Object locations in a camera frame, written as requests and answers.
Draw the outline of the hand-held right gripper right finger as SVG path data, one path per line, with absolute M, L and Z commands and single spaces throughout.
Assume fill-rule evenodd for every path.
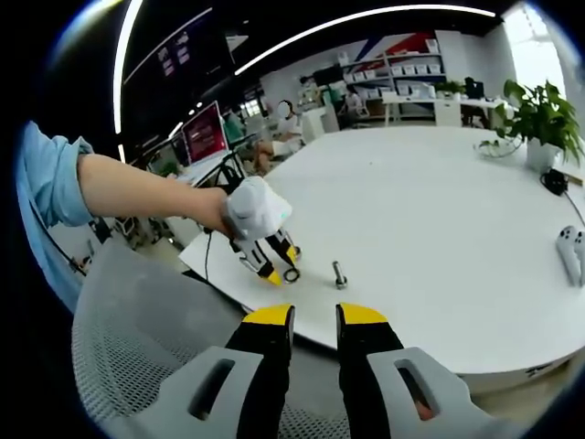
M 354 438 L 515 438 L 467 384 L 420 348 L 405 348 L 378 311 L 335 307 L 339 386 Z

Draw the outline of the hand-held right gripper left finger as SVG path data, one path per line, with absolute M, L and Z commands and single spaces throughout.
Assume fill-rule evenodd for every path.
M 228 344 L 211 347 L 163 380 L 149 407 L 110 422 L 111 438 L 274 438 L 293 346 L 295 308 L 245 316 Z

